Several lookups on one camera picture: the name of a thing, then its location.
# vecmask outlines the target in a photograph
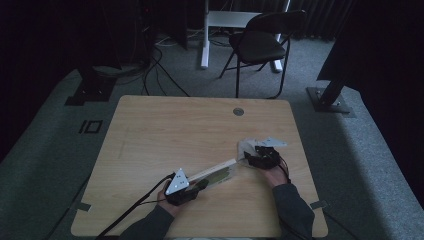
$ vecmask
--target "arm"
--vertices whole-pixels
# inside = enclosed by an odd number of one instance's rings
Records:
[[[300,197],[297,188],[288,183],[287,174],[279,167],[259,171],[264,175],[268,185],[272,189],[280,227],[283,232],[281,239],[312,239],[312,225],[314,212]]]
[[[159,240],[163,239],[184,205],[174,206],[168,203],[164,195],[165,189],[158,193],[160,201],[143,219],[129,226],[119,237],[120,240]]]

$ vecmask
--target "light stand base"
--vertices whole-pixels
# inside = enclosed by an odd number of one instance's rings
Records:
[[[108,102],[117,78],[104,78],[100,77],[102,84],[98,87],[96,92],[85,92],[84,81],[78,86],[74,96],[68,97],[66,106],[83,106],[85,102]]]
[[[321,104],[320,98],[324,90],[325,88],[306,88],[316,112],[341,113],[346,118],[356,118],[353,109],[346,105],[341,95],[339,95],[336,101],[329,106]]]

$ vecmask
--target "gray carpet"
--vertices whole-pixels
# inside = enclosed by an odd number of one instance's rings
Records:
[[[211,45],[209,68],[203,70],[201,42],[190,41],[187,50],[172,42],[162,44],[172,46],[159,46],[161,65],[190,96],[234,97],[235,71],[217,78],[230,48]],[[305,88],[328,84],[317,82],[316,77],[331,47],[332,42],[321,40],[293,41],[280,96],[291,103],[319,197],[330,204],[325,210],[359,239],[422,239],[423,209],[359,93],[348,88],[342,92],[356,118],[314,111]],[[147,78],[151,95],[164,95],[160,83],[167,95],[184,96],[160,68],[157,73],[158,80],[155,69]],[[247,68],[241,79],[241,98],[265,98],[277,92],[280,74],[268,66],[261,72]],[[140,76],[120,78],[109,102],[64,106],[80,80],[73,71],[57,85],[0,165],[0,239],[41,240],[49,235],[50,239],[82,239],[70,233],[76,213],[70,206],[75,196],[77,201],[82,197],[83,183],[93,169],[119,98],[139,95],[142,81]],[[100,131],[80,133],[84,121],[102,121]],[[326,239],[353,239],[333,219],[326,219]]]

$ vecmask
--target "black chair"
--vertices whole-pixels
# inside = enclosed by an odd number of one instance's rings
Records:
[[[242,33],[230,36],[233,52],[219,78],[222,78],[226,70],[237,69],[236,98],[239,95],[240,68],[262,64],[258,69],[260,71],[268,62],[284,59],[280,90],[269,99],[281,94],[290,52],[290,38],[293,33],[303,29],[305,21],[305,11],[262,13],[252,18]],[[281,43],[277,41],[276,34],[281,34]],[[228,68],[234,54],[237,55],[237,67]]]

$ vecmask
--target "wooden table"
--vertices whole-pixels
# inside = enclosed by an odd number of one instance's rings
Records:
[[[235,108],[244,115],[236,116]],[[307,203],[318,195],[287,101],[124,96],[113,116],[71,231],[96,236],[166,175],[183,168],[187,176],[237,157],[245,138],[273,137],[292,182]],[[156,200],[154,192],[147,201]],[[154,203],[139,206],[109,234],[119,235],[146,216]],[[328,229],[314,210],[313,235]],[[277,237],[278,217],[263,176],[237,165],[236,176],[200,192],[173,222],[167,237]]]

